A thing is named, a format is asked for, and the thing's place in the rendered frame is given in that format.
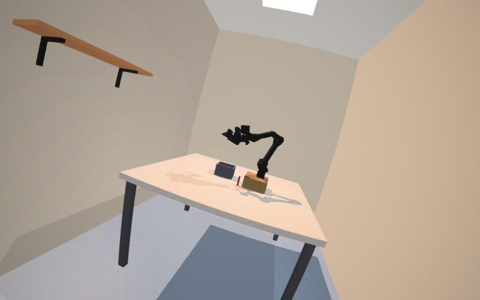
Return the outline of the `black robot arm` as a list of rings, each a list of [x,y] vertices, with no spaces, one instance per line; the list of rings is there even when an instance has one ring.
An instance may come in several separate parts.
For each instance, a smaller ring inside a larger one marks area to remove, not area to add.
[[[269,151],[266,153],[264,158],[260,158],[259,161],[257,162],[257,166],[259,171],[257,172],[257,178],[264,179],[266,173],[269,171],[267,169],[268,166],[268,161],[270,160],[271,156],[274,154],[275,150],[277,149],[278,146],[280,146],[284,142],[284,138],[278,134],[276,134],[274,131],[269,131],[269,132],[264,132],[261,134],[251,134],[249,132],[249,125],[241,125],[241,129],[239,127],[235,127],[235,132],[234,134],[241,134],[240,135],[240,141],[246,143],[248,145],[250,141],[256,142],[260,139],[263,138],[268,138],[268,137],[273,137],[274,141],[272,146],[270,147]],[[245,135],[243,135],[245,134]]]

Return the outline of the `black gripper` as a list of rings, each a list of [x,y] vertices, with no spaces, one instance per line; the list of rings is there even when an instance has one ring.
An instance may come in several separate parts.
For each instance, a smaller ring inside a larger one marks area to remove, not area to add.
[[[233,134],[231,129],[228,129],[227,132],[222,133],[223,136],[226,136],[228,140],[230,140],[235,145],[240,143],[240,135],[241,134]]]

